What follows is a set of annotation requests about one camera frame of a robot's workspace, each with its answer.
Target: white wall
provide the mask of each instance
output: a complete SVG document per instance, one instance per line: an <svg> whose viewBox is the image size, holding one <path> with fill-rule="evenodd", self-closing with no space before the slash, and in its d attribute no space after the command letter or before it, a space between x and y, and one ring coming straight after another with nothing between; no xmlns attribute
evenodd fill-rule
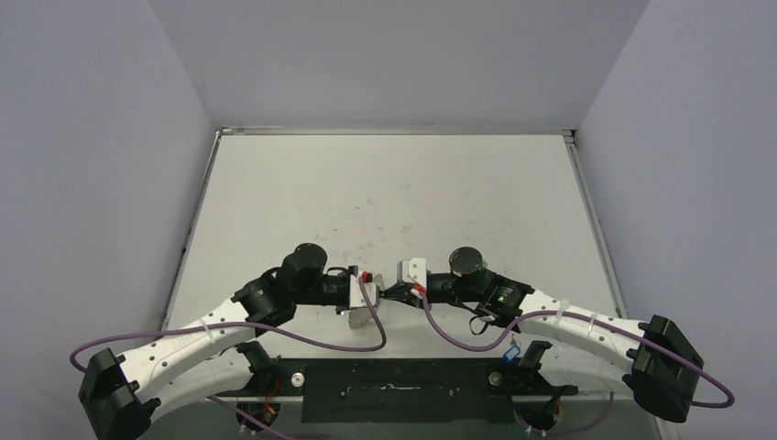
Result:
<svg viewBox="0 0 777 440"><path fill-rule="evenodd" d="M0 54L0 426L93 438L67 356L159 325L213 130L146 1L6 1Z"/></svg>
<svg viewBox="0 0 777 440"><path fill-rule="evenodd" d="M578 127L648 0L149 0L220 126Z"/></svg>
<svg viewBox="0 0 777 440"><path fill-rule="evenodd" d="M777 2L680 3L648 6L580 155L629 312L675 319L738 397L683 437L774 438Z"/></svg>

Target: white table surface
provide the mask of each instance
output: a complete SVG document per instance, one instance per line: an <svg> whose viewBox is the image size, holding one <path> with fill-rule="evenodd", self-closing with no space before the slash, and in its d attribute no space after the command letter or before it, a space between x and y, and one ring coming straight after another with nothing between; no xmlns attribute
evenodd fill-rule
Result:
<svg viewBox="0 0 777 440"><path fill-rule="evenodd" d="M594 234L561 136L310 135L224 136L169 310L186 325L300 243L396 280L402 259L448 270L450 253L479 249L488 268L573 304L615 314ZM441 326L469 343L469 312L435 305ZM369 354L260 338L271 356L437 358L501 356L443 341L409 306L384 302L388 344ZM374 345L374 324L351 330L333 307L300 306L287 330L351 346ZM527 346L536 337L519 335Z"/></svg>

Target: screw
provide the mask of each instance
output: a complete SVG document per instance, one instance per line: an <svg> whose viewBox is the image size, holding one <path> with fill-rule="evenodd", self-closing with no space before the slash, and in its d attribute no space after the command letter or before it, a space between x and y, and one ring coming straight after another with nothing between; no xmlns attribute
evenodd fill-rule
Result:
<svg viewBox="0 0 777 440"><path fill-rule="evenodd" d="M294 373L291 375L291 385L294 388L299 388L305 383L305 376L302 373Z"/></svg>
<svg viewBox="0 0 777 440"><path fill-rule="evenodd" d="M493 373L488 375L488 383L491 385L498 387L502 384L502 374L498 371L494 371Z"/></svg>

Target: circular motor cap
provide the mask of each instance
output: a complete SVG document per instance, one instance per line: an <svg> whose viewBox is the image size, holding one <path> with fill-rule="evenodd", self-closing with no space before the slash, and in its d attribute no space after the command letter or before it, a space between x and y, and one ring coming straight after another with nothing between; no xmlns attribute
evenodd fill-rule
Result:
<svg viewBox="0 0 777 440"><path fill-rule="evenodd" d="M278 280L284 287L300 292L310 289L323 273L326 266L326 252L318 245L305 243L283 259L278 271Z"/></svg>
<svg viewBox="0 0 777 440"><path fill-rule="evenodd" d="M462 280L477 282L484 273L483 256L474 247L460 247L448 259L451 273Z"/></svg>

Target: black bracket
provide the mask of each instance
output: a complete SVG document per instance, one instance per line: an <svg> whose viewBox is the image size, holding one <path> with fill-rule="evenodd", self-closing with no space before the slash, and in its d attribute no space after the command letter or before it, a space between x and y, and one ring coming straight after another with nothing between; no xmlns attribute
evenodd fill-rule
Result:
<svg viewBox="0 0 777 440"><path fill-rule="evenodd" d="M78 399L98 440L134 440L151 426L159 399L141 402L137 382L127 382L119 364L124 357L106 348L89 359Z"/></svg>
<svg viewBox="0 0 777 440"><path fill-rule="evenodd" d="M704 366L704 360L677 325L662 316L654 315L649 324L641 323L644 337L681 358ZM681 424L688 418L699 376L658 351L640 344L627 356L634 359L631 374L623 381L634 391L634 401L648 413L663 420Z"/></svg>

